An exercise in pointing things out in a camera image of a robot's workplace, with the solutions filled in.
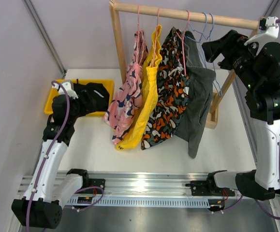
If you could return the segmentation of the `black shorts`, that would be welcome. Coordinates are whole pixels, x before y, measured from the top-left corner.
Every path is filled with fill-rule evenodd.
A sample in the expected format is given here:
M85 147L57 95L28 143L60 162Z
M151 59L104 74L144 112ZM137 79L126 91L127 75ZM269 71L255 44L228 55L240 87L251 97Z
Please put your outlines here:
M89 82L86 85L80 84L78 81L74 83L74 90L80 94L82 90L87 90L95 102L95 112L105 112L109 104L109 92L101 83Z

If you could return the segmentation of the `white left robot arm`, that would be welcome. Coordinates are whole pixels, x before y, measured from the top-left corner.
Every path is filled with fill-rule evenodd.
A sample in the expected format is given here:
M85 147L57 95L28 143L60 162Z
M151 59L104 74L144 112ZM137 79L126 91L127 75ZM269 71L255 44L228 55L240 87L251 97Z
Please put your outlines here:
M96 101L86 90L80 91L77 98L59 94L53 98L52 110L43 132L37 169L22 199L15 199L11 206L27 231L32 227L55 229L66 202L76 192L85 193L90 187L88 172L83 169L71 169L57 189L54 189L54 181L74 134L76 120L95 112Z

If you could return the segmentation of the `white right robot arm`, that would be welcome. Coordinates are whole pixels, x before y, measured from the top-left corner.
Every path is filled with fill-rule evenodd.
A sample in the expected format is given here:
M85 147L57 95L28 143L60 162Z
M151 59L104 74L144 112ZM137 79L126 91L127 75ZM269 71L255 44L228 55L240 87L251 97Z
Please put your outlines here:
M256 168L249 172L210 173L206 190L217 195L223 188L238 190L256 200L273 199L280 194L280 43L249 42L235 30L218 40L202 44L205 59L233 70L247 92L246 104L256 130Z

